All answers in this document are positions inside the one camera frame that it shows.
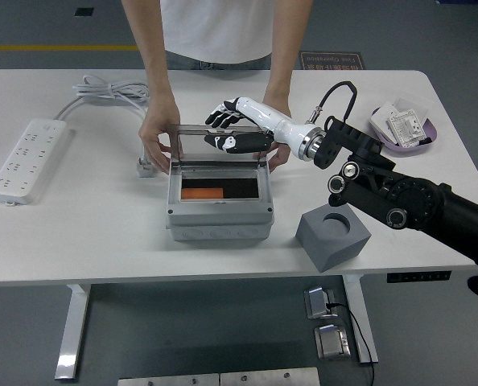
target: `robotic hand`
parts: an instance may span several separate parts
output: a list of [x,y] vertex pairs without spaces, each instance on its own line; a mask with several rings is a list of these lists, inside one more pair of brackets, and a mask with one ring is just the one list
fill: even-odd
[[229,153],[266,151],[270,148],[271,142],[276,141],[287,144],[296,157],[308,161],[311,157],[307,154],[312,151],[315,141],[323,136],[323,130],[314,123],[300,125],[279,111],[248,97],[223,102],[214,109],[205,124],[212,125],[214,128],[220,126],[224,129],[242,118],[252,121],[265,134],[238,134],[235,137],[228,137],[228,143],[223,140],[222,134],[217,134],[207,136],[205,141]]

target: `gray foam block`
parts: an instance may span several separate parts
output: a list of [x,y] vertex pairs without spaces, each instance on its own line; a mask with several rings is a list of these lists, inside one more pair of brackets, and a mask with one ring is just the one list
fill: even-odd
[[320,272],[357,256],[370,237],[348,205],[323,205],[304,213],[296,232],[296,239]]

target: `transparent lid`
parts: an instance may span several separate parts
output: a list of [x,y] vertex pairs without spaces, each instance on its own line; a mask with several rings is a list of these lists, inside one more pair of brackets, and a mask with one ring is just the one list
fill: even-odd
[[228,163],[228,162],[265,162],[266,157],[251,153],[229,153],[226,145],[222,146],[227,138],[244,133],[259,133],[258,127],[234,126],[229,129],[213,129],[203,125],[175,125],[169,132],[171,139],[171,167],[186,166],[201,163]]

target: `table leg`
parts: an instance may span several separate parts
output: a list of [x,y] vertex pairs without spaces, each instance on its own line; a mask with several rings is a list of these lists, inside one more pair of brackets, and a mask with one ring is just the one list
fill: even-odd
[[76,363],[84,332],[85,311],[89,303],[90,285],[68,285],[71,289],[68,317],[65,321],[64,337],[60,347],[59,362],[56,365],[56,380],[75,378]]
[[[366,311],[365,297],[362,294],[361,277],[363,275],[343,275],[344,290],[346,291],[346,297],[348,299],[348,306],[355,315],[359,326],[362,329],[362,335],[366,339],[369,351],[373,362],[378,362],[377,350],[375,348],[375,342],[371,332],[371,326],[369,325],[368,311]],[[364,342],[362,341],[361,334],[357,325],[352,320],[353,333],[357,343],[357,350],[359,352],[359,360],[361,363],[369,363],[369,353],[366,349]]]

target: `yellow floor line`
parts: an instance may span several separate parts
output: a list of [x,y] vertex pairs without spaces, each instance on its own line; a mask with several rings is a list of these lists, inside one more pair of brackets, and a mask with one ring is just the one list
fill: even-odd
[[0,44],[0,51],[137,51],[130,45]]

